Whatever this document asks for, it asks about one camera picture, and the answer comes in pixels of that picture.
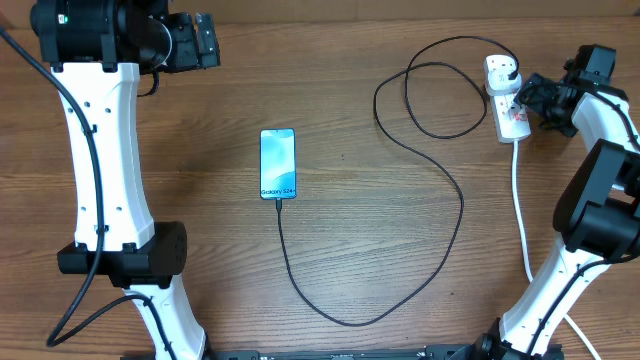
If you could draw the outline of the Galaxy S24+ smartphone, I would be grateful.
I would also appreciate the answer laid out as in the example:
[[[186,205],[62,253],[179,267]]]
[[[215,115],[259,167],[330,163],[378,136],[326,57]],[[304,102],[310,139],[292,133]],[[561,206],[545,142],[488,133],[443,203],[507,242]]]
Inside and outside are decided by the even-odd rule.
[[[264,200],[297,196],[296,141],[292,128],[260,132],[260,197]]]

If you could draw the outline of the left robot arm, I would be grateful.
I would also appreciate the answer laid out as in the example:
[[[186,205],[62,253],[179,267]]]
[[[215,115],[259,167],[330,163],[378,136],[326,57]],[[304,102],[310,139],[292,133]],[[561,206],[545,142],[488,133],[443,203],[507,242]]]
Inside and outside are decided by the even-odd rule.
[[[59,269],[122,289],[154,358],[212,358],[182,279],[186,228],[151,216],[136,125],[143,75],[219,65],[212,16],[173,13],[164,1],[38,0],[30,22],[65,111],[76,184],[76,229]]]

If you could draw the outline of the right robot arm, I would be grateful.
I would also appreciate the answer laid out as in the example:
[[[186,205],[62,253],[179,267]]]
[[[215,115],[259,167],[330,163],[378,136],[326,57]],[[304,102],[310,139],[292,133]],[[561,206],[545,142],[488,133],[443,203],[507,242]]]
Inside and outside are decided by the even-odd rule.
[[[580,134],[588,154],[556,204],[549,257],[472,359],[563,358],[550,343],[561,320],[600,274],[639,256],[639,133],[627,94],[610,84],[615,62],[615,49],[582,45],[560,80],[534,73],[515,94],[542,127]]]

